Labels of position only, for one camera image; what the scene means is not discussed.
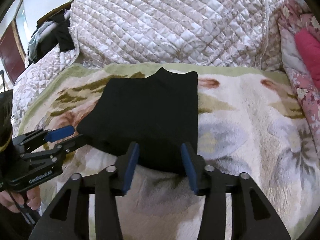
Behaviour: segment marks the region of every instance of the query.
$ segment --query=floral blanket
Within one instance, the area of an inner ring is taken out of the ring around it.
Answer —
[[[308,120],[320,157],[320,94],[294,39],[305,28],[320,41],[320,25],[304,0],[285,0],[278,24],[284,70]]]
[[[176,63],[89,70],[75,64],[31,105],[19,133],[76,127],[111,78],[144,78],[160,67],[176,73],[197,71],[198,154],[222,172],[249,173],[296,239],[320,205],[320,172],[308,122],[284,73]],[[45,144],[38,150],[52,147]],[[68,154],[63,174],[41,185],[42,211],[74,172],[95,174],[115,160],[90,146]],[[137,166],[131,190],[116,201],[125,240],[197,239],[204,197],[193,195],[186,178]],[[90,237],[95,239],[94,198],[89,213]],[[231,238],[231,225],[228,195],[226,239]]]

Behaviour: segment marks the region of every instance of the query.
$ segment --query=bright pink fabric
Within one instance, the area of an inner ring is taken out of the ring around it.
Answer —
[[[320,42],[306,29],[295,35],[295,41],[315,86],[320,90]]]

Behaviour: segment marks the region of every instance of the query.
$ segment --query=human hand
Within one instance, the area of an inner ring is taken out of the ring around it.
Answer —
[[[20,194],[12,192],[11,195],[18,204],[20,205],[24,204],[24,199]],[[28,197],[27,205],[32,210],[37,210],[41,204],[39,186],[29,190],[27,192],[27,197]],[[12,198],[10,197],[7,191],[0,192],[0,203],[3,206],[5,206],[7,209],[9,209],[11,212],[19,213],[19,210],[17,209],[16,205],[14,204]]]

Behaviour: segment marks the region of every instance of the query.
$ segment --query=light blue cloth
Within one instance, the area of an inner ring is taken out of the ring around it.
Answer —
[[[37,47],[40,41],[41,33],[51,24],[54,24],[53,21],[45,22],[41,25],[41,27],[33,34],[31,40],[28,42],[28,49],[29,49],[29,60],[33,61],[37,56]]]

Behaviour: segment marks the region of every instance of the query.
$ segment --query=pink floral bedding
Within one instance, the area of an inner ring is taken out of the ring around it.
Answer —
[[[305,28],[320,41],[320,25],[304,0],[284,0],[278,24],[284,70],[308,120],[320,157],[320,94],[294,39],[294,35]]]

